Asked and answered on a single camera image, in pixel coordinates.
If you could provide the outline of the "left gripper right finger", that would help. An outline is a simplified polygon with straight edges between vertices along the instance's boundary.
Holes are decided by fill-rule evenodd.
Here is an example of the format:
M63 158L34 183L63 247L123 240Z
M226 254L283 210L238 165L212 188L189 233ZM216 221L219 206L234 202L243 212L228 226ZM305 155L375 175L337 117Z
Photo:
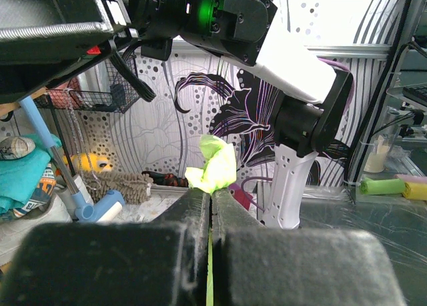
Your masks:
M371 233L273 229L222 189L212 195L215 305L404 305Z

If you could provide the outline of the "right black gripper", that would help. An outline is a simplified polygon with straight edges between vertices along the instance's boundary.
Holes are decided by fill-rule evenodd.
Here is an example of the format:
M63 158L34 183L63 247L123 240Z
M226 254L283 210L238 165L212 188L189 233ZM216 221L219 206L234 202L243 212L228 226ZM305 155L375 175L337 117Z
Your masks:
M54 87L130 43L129 0L1 0L1 95Z

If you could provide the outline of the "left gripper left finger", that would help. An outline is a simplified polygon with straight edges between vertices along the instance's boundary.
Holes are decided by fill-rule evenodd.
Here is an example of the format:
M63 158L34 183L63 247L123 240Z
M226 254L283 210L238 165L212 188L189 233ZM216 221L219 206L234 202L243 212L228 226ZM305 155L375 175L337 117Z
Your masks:
M2 305L204 305L210 197L183 194L149 223L47 223L1 280Z

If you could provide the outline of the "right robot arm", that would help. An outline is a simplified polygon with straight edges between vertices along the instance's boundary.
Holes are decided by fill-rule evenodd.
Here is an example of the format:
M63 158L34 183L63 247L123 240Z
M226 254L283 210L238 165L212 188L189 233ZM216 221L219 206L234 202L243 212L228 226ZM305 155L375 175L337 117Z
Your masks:
M155 93L119 56L140 43L165 61L175 37L282 91L268 227L295 229L315 158L334 140L353 77L320 61L276 17L274 0L1 0L1 102L17 102L58 158L32 94L111 59L145 101Z

